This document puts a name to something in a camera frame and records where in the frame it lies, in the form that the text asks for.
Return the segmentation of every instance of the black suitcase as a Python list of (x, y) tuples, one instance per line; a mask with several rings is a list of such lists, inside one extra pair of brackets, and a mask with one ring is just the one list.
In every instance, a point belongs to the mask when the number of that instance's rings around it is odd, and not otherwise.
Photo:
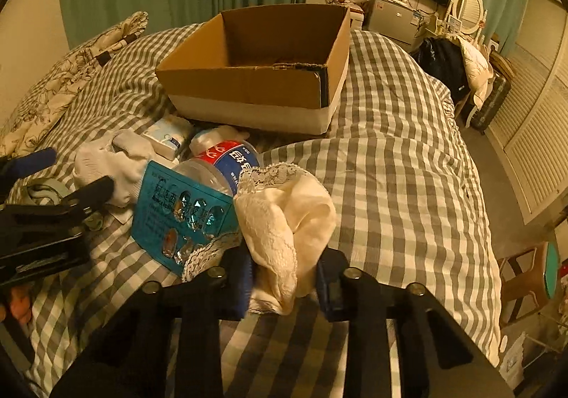
[(495, 117), (495, 114), (497, 114), (497, 111), (499, 111), (499, 108), (501, 108), (501, 105), (503, 105), (503, 102), (510, 91), (510, 82), (507, 78), (497, 70), (493, 69), (493, 71), (495, 72), (493, 90), (486, 98), (481, 110), (477, 111), (473, 115), (470, 122), (470, 125), (479, 130), (482, 134)]

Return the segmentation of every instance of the plaid blanket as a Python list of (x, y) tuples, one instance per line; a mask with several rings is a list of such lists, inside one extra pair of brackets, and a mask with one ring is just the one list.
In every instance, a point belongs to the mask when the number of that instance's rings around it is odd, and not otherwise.
[[(170, 101), (156, 65), (196, 25), (135, 41), (71, 103), (39, 147), (58, 162), (39, 172), (73, 188), (78, 146), (108, 130), (140, 133)], [(292, 162), (328, 189), (340, 218), (329, 245), (380, 282), (424, 283), (465, 332), (497, 360), (501, 282), (475, 165), (453, 120), (449, 91), (378, 34), (354, 31), (349, 73), (326, 137), (264, 152), (264, 163)], [(265, 138), (264, 147), (278, 141)], [(19, 200), (18, 183), (11, 202)], [(89, 336), (146, 280), (175, 276), (106, 217), (90, 236), (92, 261), (33, 289), (29, 377), (49, 393)], [(225, 396), (341, 396), (345, 323), (327, 323), (309, 298), (287, 317), (248, 315), (221, 325)], [(393, 353), (394, 385), (397, 363)]]

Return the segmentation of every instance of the gingham fabric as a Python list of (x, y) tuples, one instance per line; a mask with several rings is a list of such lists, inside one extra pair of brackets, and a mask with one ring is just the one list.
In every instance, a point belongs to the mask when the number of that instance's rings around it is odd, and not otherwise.
[[(81, 143), (107, 130), (140, 133), (173, 111), (154, 69), (195, 28), (141, 38), (107, 63), (45, 137), (40, 147), (53, 146), (58, 162), (36, 176), (73, 188)], [(339, 216), (329, 245), (382, 283), (424, 283), (495, 361), (501, 283), (479, 177), (449, 91), (378, 34), (354, 31), (352, 38), (349, 73), (326, 137), (267, 151), (263, 161), (312, 172)], [(45, 278), (33, 291), (36, 359), (29, 377), (44, 393), (144, 281), (175, 280), (134, 242), (130, 225), (113, 217), (90, 244), (89, 265)], [(309, 298), (287, 317), (223, 322), (225, 396), (341, 396), (346, 332), (345, 323), (328, 324)]]

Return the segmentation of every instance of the stool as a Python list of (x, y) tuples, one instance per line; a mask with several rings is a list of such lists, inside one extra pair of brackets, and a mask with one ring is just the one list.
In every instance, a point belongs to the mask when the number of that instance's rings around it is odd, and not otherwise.
[[(522, 271), (517, 259), (531, 252), (533, 254), (532, 265), (529, 270)], [(501, 273), (507, 263), (513, 270), (515, 277), (504, 281)], [(513, 324), (538, 312), (554, 297), (558, 269), (560, 267), (558, 250), (555, 244), (542, 242), (515, 255), (501, 259), (498, 261), (498, 264), (502, 281), (502, 307), (505, 307), (508, 302), (515, 301), (515, 307), (508, 320), (503, 319), (504, 314), (502, 310), (500, 318), (501, 327)], [(532, 296), (536, 307), (534, 310), (517, 317), (525, 296)]]

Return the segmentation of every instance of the floor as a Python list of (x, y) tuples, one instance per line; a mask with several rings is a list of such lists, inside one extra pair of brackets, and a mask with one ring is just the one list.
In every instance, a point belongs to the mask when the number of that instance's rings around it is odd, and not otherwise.
[[(495, 150), (487, 137), (475, 129), (465, 129), (461, 126), (460, 131), (479, 172), (495, 257), (499, 259), (526, 248), (530, 242), (527, 241), (523, 217), (513, 188)], [(559, 318), (557, 308), (561, 298), (562, 291), (558, 289), (557, 297), (542, 312)], [(508, 338), (509, 346), (522, 332), (553, 346), (558, 346), (561, 341), (554, 321), (539, 315), (525, 318), (502, 330), (502, 334)], [(542, 348), (526, 340), (524, 350), (524, 364), (526, 364), (539, 354)]]

